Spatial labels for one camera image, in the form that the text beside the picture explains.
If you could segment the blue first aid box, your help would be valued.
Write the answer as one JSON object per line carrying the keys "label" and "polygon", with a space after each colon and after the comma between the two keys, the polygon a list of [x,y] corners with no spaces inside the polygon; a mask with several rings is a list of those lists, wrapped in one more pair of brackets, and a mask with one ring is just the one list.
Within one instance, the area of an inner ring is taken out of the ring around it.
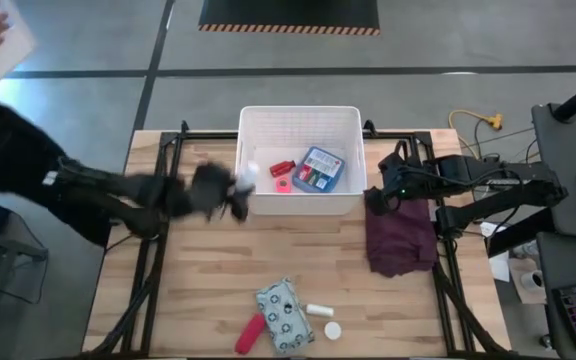
{"label": "blue first aid box", "polygon": [[316,146],[308,149],[292,175],[292,185],[306,193],[331,193],[345,169],[345,161]]}

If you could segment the dark grey desk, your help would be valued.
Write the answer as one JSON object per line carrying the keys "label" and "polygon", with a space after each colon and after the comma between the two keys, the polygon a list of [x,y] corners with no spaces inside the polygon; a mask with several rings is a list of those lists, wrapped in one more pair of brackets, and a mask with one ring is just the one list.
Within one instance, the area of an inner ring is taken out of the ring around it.
{"label": "dark grey desk", "polygon": [[576,360],[576,348],[568,338],[553,293],[554,289],[576,286],[576,237],[540,233],[537,235],[537,245],[547,296],[550,338],[560,358]]}
{"label": "dark grey desk", "polygon": [[541,160],[557,175],[568,196],[551,209],[555,229],[576,236],[576,120],[561,123],[550,108],[535,105],[531,109]]}

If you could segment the black mat with hazard stripes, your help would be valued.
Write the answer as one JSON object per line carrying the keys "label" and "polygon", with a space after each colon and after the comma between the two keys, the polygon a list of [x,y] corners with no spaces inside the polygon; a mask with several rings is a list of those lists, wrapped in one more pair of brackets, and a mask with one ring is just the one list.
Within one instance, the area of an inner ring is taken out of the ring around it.
{"label": "black mat with hazard stripes", "polygon": [[377,0],[204,0],[198,29],[343,36],[381,33]]}

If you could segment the white perforated plastic basket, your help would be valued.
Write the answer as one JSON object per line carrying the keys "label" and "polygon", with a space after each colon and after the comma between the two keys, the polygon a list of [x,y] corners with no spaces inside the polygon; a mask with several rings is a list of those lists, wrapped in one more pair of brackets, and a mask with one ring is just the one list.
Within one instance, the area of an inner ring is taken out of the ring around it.
{"label": "white perforated plastic basket", "polygon": [[[331,193],[306,193],[292,185],[277,193],[269,168],[282,161],[296,166],[312,146],[345,161]],[[250,211],[265,216],[342,216],[353,210],[367,188],[361,116],[352,106],[248,106],[241,110],[236,173],[248,162],[259,166]]]}

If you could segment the maroon cloth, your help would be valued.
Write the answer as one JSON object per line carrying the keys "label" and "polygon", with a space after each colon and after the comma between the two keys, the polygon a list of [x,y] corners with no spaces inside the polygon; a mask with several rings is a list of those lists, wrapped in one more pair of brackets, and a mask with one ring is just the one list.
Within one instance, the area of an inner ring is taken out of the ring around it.
{"label": "maroon cloth", "polygon": [[366,208],[366,191],[366,257],[370,271],[392,278],[431,270],[439,256],[428,201],[393,198],[389,200],[391,211],[376,216]]}

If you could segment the pale pouch with blue print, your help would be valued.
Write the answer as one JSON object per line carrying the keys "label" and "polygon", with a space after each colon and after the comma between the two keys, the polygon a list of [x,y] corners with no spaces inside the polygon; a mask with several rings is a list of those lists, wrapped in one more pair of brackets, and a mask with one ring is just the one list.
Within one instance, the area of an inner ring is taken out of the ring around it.
{"label": "pale pouch with blue print", "polygon": [[293,353],[315,341],[314,331],[289,277],[259,290],[256,302],[277,354]]}

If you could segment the white paper sheet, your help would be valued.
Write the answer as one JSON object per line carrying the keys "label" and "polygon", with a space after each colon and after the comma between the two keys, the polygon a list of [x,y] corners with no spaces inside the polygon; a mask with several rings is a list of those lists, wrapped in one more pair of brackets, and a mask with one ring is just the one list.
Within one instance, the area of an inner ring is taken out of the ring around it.
{"label": "white paper sheet", "polygon": [[499,255],[489,258],[489,265],[493,275],[493,278],[497,281],[509,282],[510,281],[510,270],[509,270],[509,253],[503,252]]}

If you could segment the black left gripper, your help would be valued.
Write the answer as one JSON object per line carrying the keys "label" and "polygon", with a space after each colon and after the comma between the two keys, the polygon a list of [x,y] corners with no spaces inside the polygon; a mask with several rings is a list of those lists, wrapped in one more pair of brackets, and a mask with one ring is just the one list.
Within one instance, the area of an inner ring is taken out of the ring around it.
{"label": "black left gripper", "polygon": [[227,198],[231,215],[238,222],[245,222],[249,214],[250,192],[241,190],[241,174],[231,173],[219,163],[206,162],[196,168],[188,193],[193,210],[208,220],[224,204],[228,193],[232,193]]}

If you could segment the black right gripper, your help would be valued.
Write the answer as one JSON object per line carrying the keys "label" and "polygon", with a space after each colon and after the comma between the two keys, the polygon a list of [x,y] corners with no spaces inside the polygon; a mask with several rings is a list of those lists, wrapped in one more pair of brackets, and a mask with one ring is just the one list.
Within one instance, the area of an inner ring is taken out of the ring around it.
{"label": "black right gripper", "polygon": [[389,200],[393,198],[418,198],[418,190],[414,185],[415,175],[409,172],[410,169],[418,168],[417,156],[402,156],[393,152],[379,162],[378,168],[382,175],[382,189],[372,187],[366,191],[366,208],[374,215],[389,213]]}

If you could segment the white board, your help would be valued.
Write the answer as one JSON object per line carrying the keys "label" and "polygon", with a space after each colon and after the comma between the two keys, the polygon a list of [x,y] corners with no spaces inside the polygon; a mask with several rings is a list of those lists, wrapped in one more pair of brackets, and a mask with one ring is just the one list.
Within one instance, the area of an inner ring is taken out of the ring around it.
{"label": "white board", "polygon": [[1,80],[33,52],[36,40],[14,0],[0,0],[0,11],[8,14],[9,24],[0,44]]}

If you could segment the white mug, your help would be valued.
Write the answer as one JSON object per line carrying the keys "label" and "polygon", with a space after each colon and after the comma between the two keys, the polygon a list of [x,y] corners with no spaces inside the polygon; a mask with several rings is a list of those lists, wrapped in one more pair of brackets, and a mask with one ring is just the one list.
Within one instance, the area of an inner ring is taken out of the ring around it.
{"label": "white mug", "polygon": [[528,292],[536,293],[544,289],[543,275],[540,270],[523,273],[520,276],[521,286]]}

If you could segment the red bandage roll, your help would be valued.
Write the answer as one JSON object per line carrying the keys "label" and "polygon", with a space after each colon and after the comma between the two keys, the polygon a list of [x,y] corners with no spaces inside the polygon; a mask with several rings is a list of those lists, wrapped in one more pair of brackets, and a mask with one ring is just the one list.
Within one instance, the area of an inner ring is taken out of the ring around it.
{"label": "red bandage roll", "polygon": [[248,354],[264,331],[265,326],[264,315],[262,313],[256,313],[241,332],[235,344],[234,351],[240,355]]}

